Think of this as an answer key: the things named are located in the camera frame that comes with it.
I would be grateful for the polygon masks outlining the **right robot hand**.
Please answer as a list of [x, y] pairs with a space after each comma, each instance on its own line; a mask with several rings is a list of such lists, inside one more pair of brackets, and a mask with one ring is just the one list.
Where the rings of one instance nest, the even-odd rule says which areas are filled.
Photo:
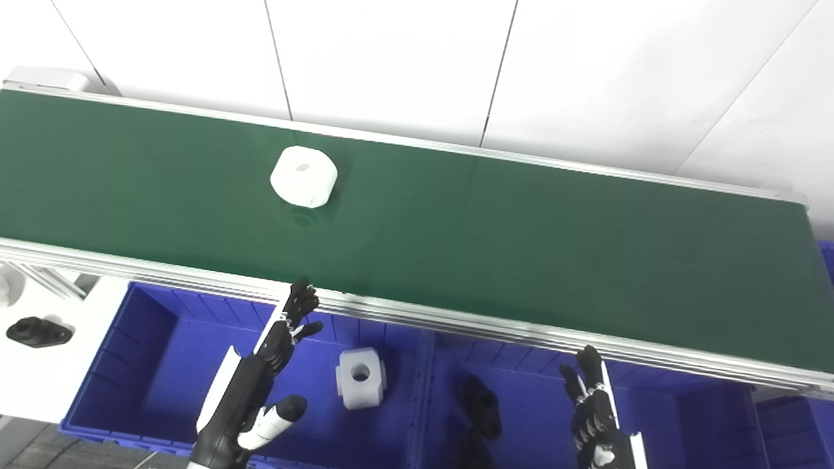
[[572, 402], [571, 436], [580, 468], [646, 468], [641, 433], [622, 430], [607, 363], [593, 345], [576, 353], [580, 370], [561, 364], [565, 392]]

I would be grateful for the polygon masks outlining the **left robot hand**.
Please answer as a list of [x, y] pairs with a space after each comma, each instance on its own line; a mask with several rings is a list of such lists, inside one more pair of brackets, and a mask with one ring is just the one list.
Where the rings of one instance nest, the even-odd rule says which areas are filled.
[[197, 418], [188, 467], [245, 468], [254, 451], [303, 418], [309, 403], [301, 395], [267, 400], [296, 345], [324, 328], [321, 321], [303, 323], [318, 306], [315, 288], [302, 277], [290, 285], [253, 352], [242, 356], [235, 347], [227, 349]]

